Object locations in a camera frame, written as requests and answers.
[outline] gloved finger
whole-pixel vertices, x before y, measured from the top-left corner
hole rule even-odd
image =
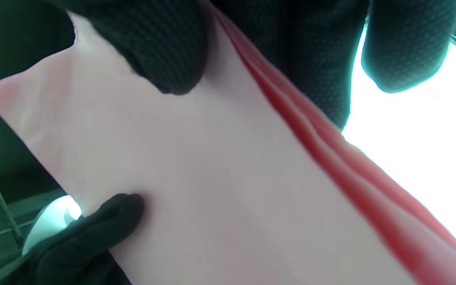
[[[289,78],[339,128],[350,112],[351,74],[368,0],[290,2]]]
[[[362,54],[365,72],[385,92],[429,79],[456,27],[456,0],[375,0]]]
[[[286,73],[288,0],[212,0],[260,52]]]
[[[139,75],[163,93],[185,94],[207,62],[203,17],[194,0],[49,0],[86,17]]]
[[[46,268],[67,268],[74,276],[92,258],[127,238],[140,222],[143,211],[144,202],[139,195],[116,195],[94,214],[37,245],[32,262],[40,264],[40,272],[45,275]]]

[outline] pink sheet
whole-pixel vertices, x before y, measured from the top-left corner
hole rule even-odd
[[[230,20],[206,73],[159,94],[87,20],[72,47],[0,81],[0,115],[92,213],[138,191],[112,249],[134,285],[456,285],[456,240]]]

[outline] textured fabric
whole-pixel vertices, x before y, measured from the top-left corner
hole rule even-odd
[[[163,93],[187,93],[203,74],[207,41],[192,0],[51,2],[87,17],[133,70]]]
[[[215,15],[188,96],[161,96],[76,15],[72,47],[0,81],[0,114],[83,213],[149,197],[112,250],[131,282],[456,285],[451,234]]]
[[[134,70],[162,92],[184,94],[206,60],[192,0],[54,0],[86,16]],[[353,61],[369,0],[212,0],[335,125],[350,112]],[[410,88],[440,67],[456,25],[456,0],[374,0],[363,53],[386,92]]]
[[[139,224],[139,195],[119,194],[0,269],[0,285],[131,285],[108,249]]]

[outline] bright window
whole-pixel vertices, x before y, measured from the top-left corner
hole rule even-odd
[[[366,76],[360,52],[344,136],[456,237],[456,45],[435,76],[397,94]]]

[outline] hand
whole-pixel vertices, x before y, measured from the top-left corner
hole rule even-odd
[[[143,210],[138,195],[112,197],[0,269],[0,285],[131,285],[108,250],[134,231]]]
[[[163,93],[184,94],[206,62],[193,0],[52,0],[86,16],[132,68]],[[350,111],[353,61],[369,0],[212,0],[340,128]],[[362,65],[385,92],[440,67],[456,0],[373,0]]]

